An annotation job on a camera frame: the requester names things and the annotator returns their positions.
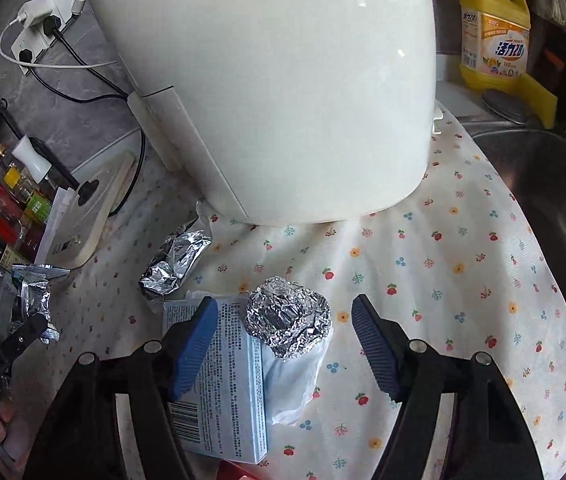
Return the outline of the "white paper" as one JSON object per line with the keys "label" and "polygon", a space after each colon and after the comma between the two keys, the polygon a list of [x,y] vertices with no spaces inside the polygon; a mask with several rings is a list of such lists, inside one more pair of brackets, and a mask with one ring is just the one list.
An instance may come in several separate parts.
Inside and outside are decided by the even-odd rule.
{"label": "white paper", "polygon": [[281,360],[261,343],[266,424],[294,425],[309,403],[332,336],[303,356]]}

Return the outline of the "foil ball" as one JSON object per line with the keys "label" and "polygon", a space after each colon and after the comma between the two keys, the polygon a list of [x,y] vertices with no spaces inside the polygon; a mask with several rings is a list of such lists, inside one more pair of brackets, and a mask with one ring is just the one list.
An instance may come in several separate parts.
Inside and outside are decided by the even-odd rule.
{"label": "foil ball", "polygon": [[332,315],[319,292],[274,276],[248,295],[244,326],[277,358],[290,360],[327,339]]}

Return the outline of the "beige kitchen scale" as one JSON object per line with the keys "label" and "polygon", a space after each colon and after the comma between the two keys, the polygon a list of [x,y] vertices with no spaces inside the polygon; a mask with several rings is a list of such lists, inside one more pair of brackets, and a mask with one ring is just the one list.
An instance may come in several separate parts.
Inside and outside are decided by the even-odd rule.
{"label": "beige kitchen scale", "polygon": [[83,266],[96,251],[108,215],[124,194],[136,158],[131,151],[108,157],[82,182],[84,192],[68,190],[50,218],[46,233],[49,247],[40,254],[44,264],[73,270]]}

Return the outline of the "light blue medicine box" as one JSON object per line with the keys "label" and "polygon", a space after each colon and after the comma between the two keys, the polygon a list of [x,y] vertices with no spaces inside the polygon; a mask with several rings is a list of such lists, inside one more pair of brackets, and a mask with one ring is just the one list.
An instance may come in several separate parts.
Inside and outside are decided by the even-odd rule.
{"label": "light blue medicine box", "polygon": [[192,388],[169,405],[187,452],[258,464],[267,454],[261,341],[245,330],[245,294],[217,296],[218,325]]}

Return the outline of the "small red carton piece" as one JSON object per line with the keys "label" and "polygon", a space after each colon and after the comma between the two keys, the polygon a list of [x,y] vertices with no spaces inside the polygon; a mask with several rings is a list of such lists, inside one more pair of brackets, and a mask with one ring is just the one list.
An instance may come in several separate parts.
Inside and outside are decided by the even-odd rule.
{"label": "small red carton piece", "polygon": [[221,460],[216,472],[216,480],[274,480],[285,479],[285,472],[272,465],[248,465]]}

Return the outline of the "flattened silver foil wrapper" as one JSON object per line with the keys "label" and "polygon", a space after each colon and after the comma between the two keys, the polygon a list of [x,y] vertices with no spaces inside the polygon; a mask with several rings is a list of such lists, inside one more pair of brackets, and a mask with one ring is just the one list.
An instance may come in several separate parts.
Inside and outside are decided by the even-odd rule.
{"label": "flattened silver foil wrapper", "polygon": [[170,233],[141,275],[139,287],[143,298],[152,304],[179,290],[211,243],[213,234],[209,223],[202,218]]}

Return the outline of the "floral white tablecloth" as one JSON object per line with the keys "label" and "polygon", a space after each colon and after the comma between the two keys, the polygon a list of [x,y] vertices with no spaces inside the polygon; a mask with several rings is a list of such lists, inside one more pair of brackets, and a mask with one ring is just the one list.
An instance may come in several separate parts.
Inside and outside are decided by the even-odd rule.
{"label": "floral white tablecloth", "polygon": [[[333,337],[318,388],[295,426],[277,426],[255,467],[262,479],[368,479],[398,414],[379,391],[350,321],[351,301],[437,351],[486,351],[510,386],[542,474],[566,472],[566,302],[520,200],[456,122],[432,140],[422,184],[393,208],[315,226],[249,226],[209,218],[213,244],[187,288],[248,292],[271,276],[324,296]],[[138,285],[166,236],[195,215],[183,177],[154,152],[94,257],[50,301],[60,339],[34,344],[14,368],[20,414],[37,427],[77,356],[124,356],[158,336],[161,317]]]}

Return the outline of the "red-capped sauce bottle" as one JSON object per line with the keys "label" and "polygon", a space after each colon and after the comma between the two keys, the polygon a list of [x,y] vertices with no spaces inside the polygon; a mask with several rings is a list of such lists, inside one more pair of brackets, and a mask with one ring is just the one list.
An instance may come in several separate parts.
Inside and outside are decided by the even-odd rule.
{"label": "red-capped sauce bottle", "polygon": [[0,184],[0,240],[33,260],[42,237],[41,225]]}

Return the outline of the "green-label yellow-cap bottle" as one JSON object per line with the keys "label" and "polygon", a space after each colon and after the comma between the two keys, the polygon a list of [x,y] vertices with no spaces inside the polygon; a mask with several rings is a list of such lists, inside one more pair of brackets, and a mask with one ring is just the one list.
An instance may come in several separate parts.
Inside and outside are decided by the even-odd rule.
{"label": "green-label yellow-cap bottle", "polygon": [[4,169],[3,182],[12,195],[25,206],[30,218],[46,224],[52,203],[49,197],[40,191],[26,167],[20,168],[8,154],[8,148],[0,144],[0,165]]}

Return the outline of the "white air fryer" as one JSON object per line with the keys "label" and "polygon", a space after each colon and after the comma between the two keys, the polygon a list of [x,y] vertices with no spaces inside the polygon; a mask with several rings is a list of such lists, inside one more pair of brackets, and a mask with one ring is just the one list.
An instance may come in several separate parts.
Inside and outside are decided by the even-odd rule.
{"label": "white air fryer", "polygon": [[434,125],[432,0],[89,0],[166,165],[269,226],[396,205]]}

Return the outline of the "white usb charger plug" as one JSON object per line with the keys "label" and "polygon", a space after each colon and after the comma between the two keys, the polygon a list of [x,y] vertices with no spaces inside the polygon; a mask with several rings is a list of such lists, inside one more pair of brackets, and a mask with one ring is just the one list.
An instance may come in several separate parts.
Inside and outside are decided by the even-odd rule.
{"label": "white usb charger plug", "polygon": [[18,10],[16,21],[24,28],[29,28],[48,18],[55,8],[52,0],[29,0]]}

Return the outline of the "yellow dish soap bottle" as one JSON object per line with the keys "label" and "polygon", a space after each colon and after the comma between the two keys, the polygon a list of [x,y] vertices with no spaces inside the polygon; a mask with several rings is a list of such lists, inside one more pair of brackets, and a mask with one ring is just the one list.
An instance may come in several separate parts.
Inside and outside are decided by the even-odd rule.
{"label": "yellow dish soap bottle", "polygon": [[461,76],[477,92],[514,91],[527,71],[530,13],[526,0],[460,0]]}

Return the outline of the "white wall socket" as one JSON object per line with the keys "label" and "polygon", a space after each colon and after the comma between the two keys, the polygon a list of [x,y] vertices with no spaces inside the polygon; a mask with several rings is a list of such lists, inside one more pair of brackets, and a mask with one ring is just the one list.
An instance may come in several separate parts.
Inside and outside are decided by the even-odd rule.
{"label": "white wall socket", "polygon": [[56,32],[64,32],[84,10],[87,0],[52,0],[56,8],[41,23],[24,28],[12,42],[10,52],[14,58],[33,64],[39,61],[56,41]]}

